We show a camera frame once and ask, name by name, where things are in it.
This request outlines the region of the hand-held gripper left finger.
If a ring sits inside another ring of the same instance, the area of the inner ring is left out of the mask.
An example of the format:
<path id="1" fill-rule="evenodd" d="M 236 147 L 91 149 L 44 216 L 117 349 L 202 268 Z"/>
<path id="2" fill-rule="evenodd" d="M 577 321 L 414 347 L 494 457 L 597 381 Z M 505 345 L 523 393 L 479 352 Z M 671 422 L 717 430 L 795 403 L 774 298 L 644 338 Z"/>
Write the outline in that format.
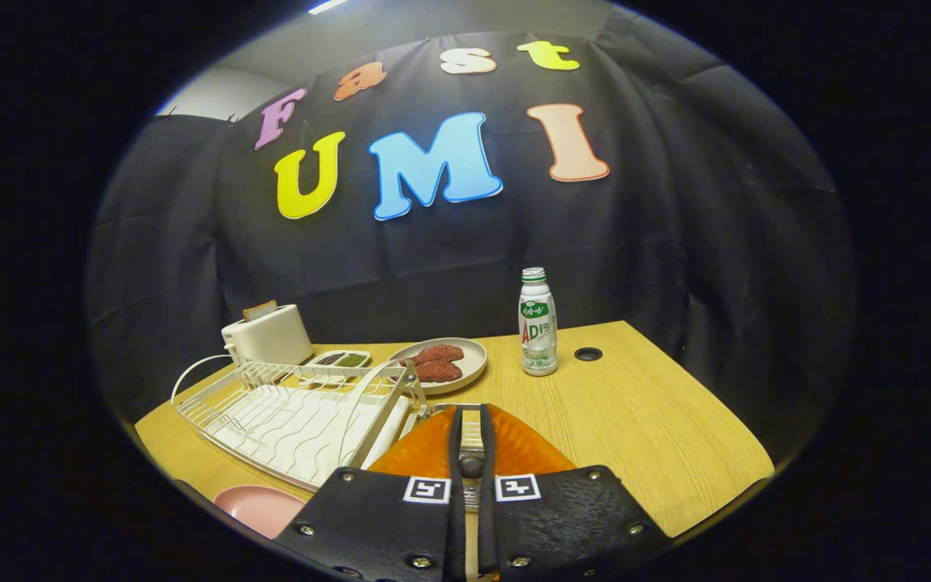
<path id="1" fill-rule="evenodd" d="M 348 581 L 465 581 L 462 411 L 451 407 L 417 429 L 440 419 L 446 427 L 425 440 L 446 464 L 439 478 L 337 468 L 276 544 Z"/>

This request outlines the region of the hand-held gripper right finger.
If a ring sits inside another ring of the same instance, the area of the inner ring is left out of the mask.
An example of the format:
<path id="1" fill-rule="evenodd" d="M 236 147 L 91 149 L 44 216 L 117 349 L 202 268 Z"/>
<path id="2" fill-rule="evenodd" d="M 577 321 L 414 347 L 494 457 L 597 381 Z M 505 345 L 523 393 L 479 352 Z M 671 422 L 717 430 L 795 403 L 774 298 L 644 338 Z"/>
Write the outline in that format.
<path id="1" fill-rule="evenodd" d="M 527 424 L 479 409 L 478 567 L 501 581 L 610 581 L 672 541 L 606 466 L 576 467 Z"/>

